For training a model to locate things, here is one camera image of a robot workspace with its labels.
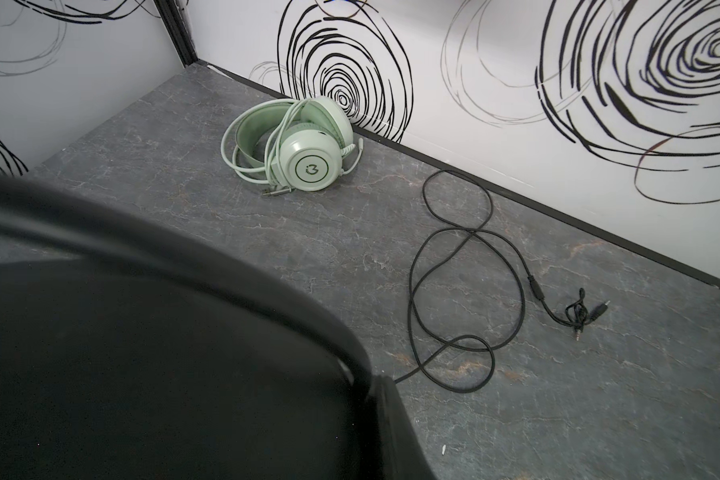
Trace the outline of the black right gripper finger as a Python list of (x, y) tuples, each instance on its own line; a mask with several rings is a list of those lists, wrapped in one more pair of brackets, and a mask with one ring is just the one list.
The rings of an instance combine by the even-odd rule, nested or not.
[(435, 480), (397, 386), (376, 376), (368, 396), (370, 479)]

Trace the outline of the black blue headphones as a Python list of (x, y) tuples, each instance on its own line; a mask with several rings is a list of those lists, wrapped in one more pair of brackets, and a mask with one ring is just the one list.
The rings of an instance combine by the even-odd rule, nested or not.
[(363, 479), (369, 359), (314, 300), (133, 216), (0, 176), (0, 479)]

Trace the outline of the mint green headphones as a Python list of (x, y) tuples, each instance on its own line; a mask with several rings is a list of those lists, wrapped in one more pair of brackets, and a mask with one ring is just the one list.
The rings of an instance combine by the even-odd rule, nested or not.
[(266, 196), (317, 192), (353, 172), (364, 153), (343, 109), (328, 97), (279, 99), (254, 106), (225, 130), (220, 154)]

